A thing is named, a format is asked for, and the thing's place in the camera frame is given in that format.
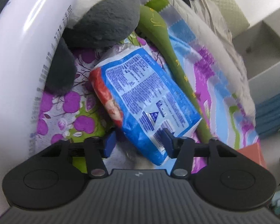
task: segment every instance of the white logo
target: white logo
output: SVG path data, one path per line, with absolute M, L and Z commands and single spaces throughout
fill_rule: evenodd
M 135 173 L 135 175 L 136 175 L 137 177 L 140 177 L 140 176 L 143 175 L 143 173 L 139 172 L 139 173 Z

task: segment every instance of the stuffed animal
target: stuffed animal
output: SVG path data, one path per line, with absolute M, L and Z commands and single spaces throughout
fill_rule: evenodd
M 8 0 L 0 0 L 0 13 Z M 69 92 L 76 68 L 69 48 L 104 48 L 124 40 L 139 22 L 139 0 L 77 0 L 57 46 L 45 90 L 56 96 Z

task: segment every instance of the metal screw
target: metal screw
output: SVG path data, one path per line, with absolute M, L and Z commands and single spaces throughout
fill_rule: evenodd
M 188 171 L 183 168 L 178 168 L 173 171 L 173 174 L 177 177 L 184 177 L 188 174 Z
M 100 168 L 96 168 L 91 171 L 91 175 L 95 177 L 102 177 L 105 175 L 105 173 L 106 171 Z

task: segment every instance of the ribbed gray surface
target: ribbed gray surface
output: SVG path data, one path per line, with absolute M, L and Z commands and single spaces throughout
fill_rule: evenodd
M 84 193 L 66 206 L 42 212 L 12 207 L 0 218 L 0 224 L 30 223 L 275 224 L 280 220 L 265 208 L 241 213 L 213 207 L 187 181 L 172 179 L 164 170 L 114 170 L 106 179 L 90 181 Z

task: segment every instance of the diaper package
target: diaper package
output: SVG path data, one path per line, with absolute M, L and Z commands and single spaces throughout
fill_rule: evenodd
M 161 130 L 191 136 L 201 120 L 182 90 L 143 48 L 126 48 L 104 59 L 89 79 L 114 123 L 156 165 L 167 157 Z

